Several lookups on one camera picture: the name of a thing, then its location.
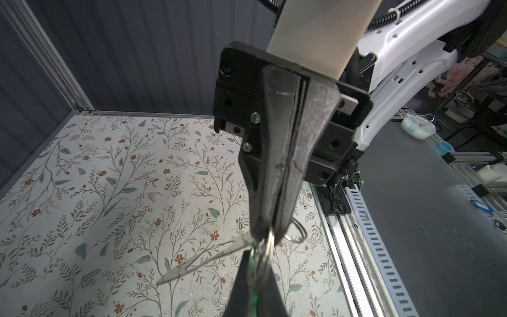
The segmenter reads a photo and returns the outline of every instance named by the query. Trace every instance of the floral wallpaper pattern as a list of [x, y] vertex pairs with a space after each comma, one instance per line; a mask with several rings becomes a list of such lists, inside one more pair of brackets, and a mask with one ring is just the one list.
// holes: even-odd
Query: floral wallpaper pattern
[[[211, 119], [74, 116], [0, 200], [0, 315], [221, 316], [242, 251], [155, 282], [248, 230], [240, 142]], [[295, 217], [308, 239], [272, 261], [289, 315], [349, 316], [306, 183]]]

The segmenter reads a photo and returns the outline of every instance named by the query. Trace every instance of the red flower print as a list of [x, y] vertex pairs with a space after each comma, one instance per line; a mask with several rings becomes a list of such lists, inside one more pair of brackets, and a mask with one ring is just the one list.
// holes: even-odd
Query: red flower print
[[118, 315], [119, 313], [121, 313], [123, 311], [123, 307], [124, 307], [124, 304], [121, 304], [121, 305], [117, 304], [115, 306], [115, 313], [116, 313], [116, 315]]
[[40, 214], [42, 211], [40, 209], [35, 209], [33, 212], [32, 212], [32, 217], [35, 217], [37, 216], [38, 214]]
[[176, 259], [174, 259], [175, 262], [178, 262], [178, 264], [180, 264], [181, 262], [183, 262], [183, 254], [178, 254], [176, 256]]
[[210, 234], [209, 236], [211, 237], [211, 241], [217, 241], [220, 237], [220, 235], [218, 234], [218, 231], [216, 231], [216, 230], [214, 233]]

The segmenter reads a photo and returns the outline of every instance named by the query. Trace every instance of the corrugated metal wall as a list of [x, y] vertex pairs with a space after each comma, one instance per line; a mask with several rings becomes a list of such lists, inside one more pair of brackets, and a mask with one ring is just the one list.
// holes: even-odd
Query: corrugated metal wall
[[0, 13], [0, 189], [71, 111]]
[[257, 0], [28, 0], [96, 110], [212, 112], [222, 48], [266, 49]]

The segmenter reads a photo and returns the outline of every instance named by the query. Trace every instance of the cable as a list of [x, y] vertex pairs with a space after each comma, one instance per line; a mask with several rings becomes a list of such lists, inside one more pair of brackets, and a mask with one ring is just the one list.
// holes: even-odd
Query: cable
[[356, 169], [353, 173], [356, 180], [357, 190], [361, 191], [361, 185], [363, 185], [363, 183], [361, 182], [361, 176], [359, 176], [360, 172]]
[[266, 9], [278, 15], [278, 8], [280, 7], [278, 3], [276, 3], [273, 0], [258, 0], [258, 1], [261, 3], [261, 5], [266, 7]]
[[399, 20], [401, 17], [405, 16], [407, 13], [414, 11], [416, 8], [421, 6], [426, 1], [428, 1], [428, 0], [412, 0], [397, 9], [399, 14], [396, 10], [393, 10], [381, 17], [374, 18], [370, 22], [370, 25], [368, 25], [368, 28], [366, 30], [372, 30], [374, 28], [379, 28], [379, 27], [388, 25], [390, 23], [393, 23], [393, 22]]
[[[276, 21], [278, 21], [278, 18], [280, 17], [281, 13], [280, 5], [273, 0], [258, 0], [258, 1], [269, 11], [276, 14]], [[412, 0], [397, 9], [392, 8], [392, 10], [390, 10], [390, 12], [388, 12], [387, 14], [372, 19], [370, 25], [368, 25], [368, 28], [366, 30], [372, 30], [374, 28], [379, 28], [393, 22], [398, 22], [401, 17], [405, 16], [407, 13], [414, 11], [416, 8], [421, 6], [426, 1], [428, 0]]]

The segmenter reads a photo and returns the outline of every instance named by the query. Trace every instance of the screw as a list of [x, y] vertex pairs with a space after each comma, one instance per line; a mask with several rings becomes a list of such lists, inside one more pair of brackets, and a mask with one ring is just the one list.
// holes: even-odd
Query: screw
[[253, 151], [253, 149], [254, 147], [250, 143], [248, 142], [243, 143], [243, 151], [245, 153], [250, 153], [251, 151]]
[[252, 113], [252, 115], [250, 116], [250, 121], [253, 124], [259, 124], [261, 122], [261, 115], [257, 112]]
[[232, 74], [232, 67], [227, 62], [224, 62], [220, 67], [220, 72], [222, 75], [228, 77]]

